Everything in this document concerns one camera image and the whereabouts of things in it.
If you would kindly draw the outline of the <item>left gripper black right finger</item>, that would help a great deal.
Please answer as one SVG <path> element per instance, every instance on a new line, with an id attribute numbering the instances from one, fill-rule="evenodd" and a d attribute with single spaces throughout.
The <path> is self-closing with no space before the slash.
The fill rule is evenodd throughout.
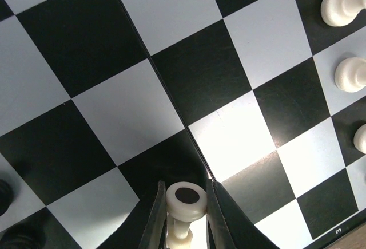
<path id="1" fill-rule="evenodd" d="M 208 248 L 277 248 L 244 214 L 223 185 L 206 181 Z"/>

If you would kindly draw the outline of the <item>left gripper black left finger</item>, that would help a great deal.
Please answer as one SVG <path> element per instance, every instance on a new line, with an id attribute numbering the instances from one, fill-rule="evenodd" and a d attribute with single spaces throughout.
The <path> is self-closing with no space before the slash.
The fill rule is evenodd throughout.
<path id="1" fill-rule="evenodd" d="M 166 187 L 152 184 L 125 221 L 99 248 L 166 248 Z"/>

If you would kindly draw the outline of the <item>black and silver chessboard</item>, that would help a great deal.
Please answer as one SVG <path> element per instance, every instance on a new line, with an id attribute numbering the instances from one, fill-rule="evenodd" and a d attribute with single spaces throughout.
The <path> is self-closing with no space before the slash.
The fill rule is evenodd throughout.
<path id="1" fill-rule="evenodd" d="M 280 248 L 365 221 L 365 11 L 322 0 L 1 0 L 1 233 L 97 248 L 146 190 L 219 181 Z"/>

